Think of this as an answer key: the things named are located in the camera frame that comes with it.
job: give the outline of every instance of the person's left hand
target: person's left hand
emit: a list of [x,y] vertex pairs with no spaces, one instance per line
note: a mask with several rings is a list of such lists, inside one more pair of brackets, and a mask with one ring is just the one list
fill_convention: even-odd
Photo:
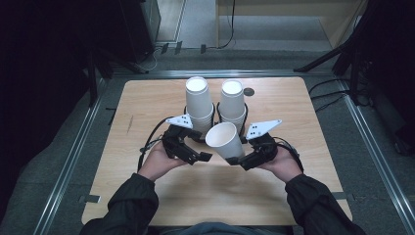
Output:
[[150,151],[149,156],[137,173],[152,181],[156,181],[156,179],[162,177],[171,169],[185,164],[186,162],[180,159],[169,158],[162,142],[159,142]]

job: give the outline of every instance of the metal frame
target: metal frame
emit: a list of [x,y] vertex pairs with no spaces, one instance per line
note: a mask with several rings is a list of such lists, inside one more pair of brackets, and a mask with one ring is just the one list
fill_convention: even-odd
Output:
[[[344,81],[340,81],[339,88],[341,90],[347,90],[348,86]],[[379,148],[360,108],[355,106],[349,97],[345,97],[345,101],[406,231],[408,234],[415,234],[415,215],[409,200],[389,167],[388,161]]]
[[145,79],[183,79],[185,77],[202,76],[205,78],[247,78],[269,76],[333,76],[329,70],[310,72],[293,72],[293,70],[161,70],[145,74],[131,74],[129,70],[115,70],[114,78],[128,77],[131,80]]
[[[107,88],[107,81],[101,78],[98,91],[102,94]],[[70,178],[72,177],[73,170],[76,166],[76,162],[82,151],[83,144],[85,143],[86,137],[88,136],[89,129],[97,115],[99,106],[101,104],[101,97],[98,93],[98,98],[93,106],[90,106],[88,113],[80,126],[80,129],[76,135],[76,138],[70,148],[67,160],[65,161],[64,167],[61,170],[58,180],[55,183],[55,186],[49,195],[46,206],[43,210],[42,215],[37,222],[36,228],[33,234],[47,234],[49,228],[52,224],[52,221],[56,215],[56,212],[59,208],[62,198],[64,197],[65,191],[68,188]]]

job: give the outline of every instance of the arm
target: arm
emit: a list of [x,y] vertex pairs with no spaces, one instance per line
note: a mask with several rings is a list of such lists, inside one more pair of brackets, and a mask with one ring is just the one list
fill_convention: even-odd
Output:
[[278,147],[275,159],[259,167],[286,183],[288,204],[305,234],[365,234],[348,219],[326,185],[302,174],[286,149]]
[[86,223],[80,234],[144,234],[159,206],[155,181],[184,164],[179,159],[170,159],[162,143],[157,144],[140,170],[110,199],[108,213]]

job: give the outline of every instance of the black curtain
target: black curtain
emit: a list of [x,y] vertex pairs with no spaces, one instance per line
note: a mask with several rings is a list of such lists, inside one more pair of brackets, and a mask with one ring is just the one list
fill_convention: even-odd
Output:
[[415,153],[415,1],[381,2],[376,23],[363,38],[362,70],[392,104],[391,109],[375,100],[386,125],[406,146],[405,154],[411,154]]
[[86,49],[67,4],[1,1],[1,219],[22,168],[50,145],[88,89]]

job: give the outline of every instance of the hand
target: hand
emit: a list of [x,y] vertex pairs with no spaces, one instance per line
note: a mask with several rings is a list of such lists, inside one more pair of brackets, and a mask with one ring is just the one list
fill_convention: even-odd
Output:
[[171,169],[185,164],[186,162],[180,159],[169,158],[162,142],[159,142],[150,151],[149,156],[137,173],[152,181],[156,181],[156,179],[162,177]]
[[278,148],[278,154],[272,161],[258,166],[274,173],[277,178],[281,179],[285,183],[293,179],[299,174],[302,174],[299,165],[291,156],[290,152],[282,147]]

